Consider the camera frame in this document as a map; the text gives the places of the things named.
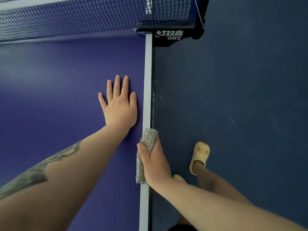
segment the right hand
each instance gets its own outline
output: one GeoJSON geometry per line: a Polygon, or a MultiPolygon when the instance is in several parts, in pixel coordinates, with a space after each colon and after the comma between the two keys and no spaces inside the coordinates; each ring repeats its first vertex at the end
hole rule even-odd
{"type": "Polygon", "coordinates": [[[163,148],[160,144],[158,134],[156,135],[154,147],[151,154],[142,143],[137,144],[140,157],[144,166],[144,177],[153,189],[171,179],[171,171],[163,148]]]}

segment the yellow slipper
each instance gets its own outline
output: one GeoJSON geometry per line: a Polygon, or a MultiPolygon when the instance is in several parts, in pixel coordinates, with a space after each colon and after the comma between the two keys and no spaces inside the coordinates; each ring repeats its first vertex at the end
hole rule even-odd
{"type": "Polygon", "coordinates": [[[209,154],[210,154],[210,147],[206,144],[206,143],[203,143],[203,142],[198,142],[195,144],[195,147],[193,149],[193,156],[192,156],[192,160],[190,162],[190,166],[189,166],[189,170],[191,172],[191,174],[193,175],[196,175],[193,173],[193,163],[195,160],[199,160],[203,163],[203,166],[205,167],[205,163],[206,163],[206,160],[208,159],[209,157],[209,154]]]}
{"type": "Polygon", "coordinates": [[[179,181],[179,182],[187,183],[187,182],[184,180],[184,178],[182,178],[180,175],[177,175],[177,174],[173,175],[173,179],[175,179],[175,180],[177,180],[177,181],[179,181]]]}

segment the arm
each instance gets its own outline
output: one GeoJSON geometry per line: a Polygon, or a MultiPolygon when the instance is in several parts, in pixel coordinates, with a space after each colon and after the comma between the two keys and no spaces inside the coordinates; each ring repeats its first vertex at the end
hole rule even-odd
{"type": "Polygon", "coordinates": [[[304,231],[303,227],[283,217],[171,177],[158,136],[151,152],[137,145],[144,164],[147,183],[167,199],[199,231],[304,231]]]}
{"type": "Polygon", "coordinates": [[[128,77],[107,83],[106,126],[45,159],[0,189],[1,230],[66,230],[137,120],[137,97],[128,101],[128,77]]]}

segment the gray towel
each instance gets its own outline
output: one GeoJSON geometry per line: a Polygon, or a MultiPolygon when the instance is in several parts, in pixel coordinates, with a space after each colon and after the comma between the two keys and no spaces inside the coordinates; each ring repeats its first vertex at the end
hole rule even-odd
{"type": "MultiPolygon", "coordinates": [[[[140,140],[141,143],[145,145],[148,152],[151,153],[155,138],[156,138],[157,131],[150,128],[145,128],[143,136],[140,140]]],[[[136,172],[136,183],[144,184],[146,183],[145,177],[144,177],[144,168],[143,163],[140,157],[139,151],[137,151],[137,172],[136,172]]]]}

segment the hand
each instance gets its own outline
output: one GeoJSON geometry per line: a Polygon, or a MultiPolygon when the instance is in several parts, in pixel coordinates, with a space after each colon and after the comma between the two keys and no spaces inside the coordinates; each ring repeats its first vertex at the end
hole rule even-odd
{"type": "Polygon", "coordinates": [[[172,179],[170,167],[163,153],[158,134],[151,154],[148,153],[147,148],[142,143],[138,143],[137,148],[143,163],[144,176],[149,186],[156,190],[157,186],[172,179]]]}
{"type": "Polygon", "coordinates": [[[107,81],[108,105],[102,93],[98,94],[98,99],[104,112],[106,125],[119,124],[129,131],[137,121],[137,96],[135,92],[132,92],[128,102],[128,76],[124,77],[122,90],[120,88],[120,76],[117,75],[115,78],[113,91],[112,81],[107,81]]]}

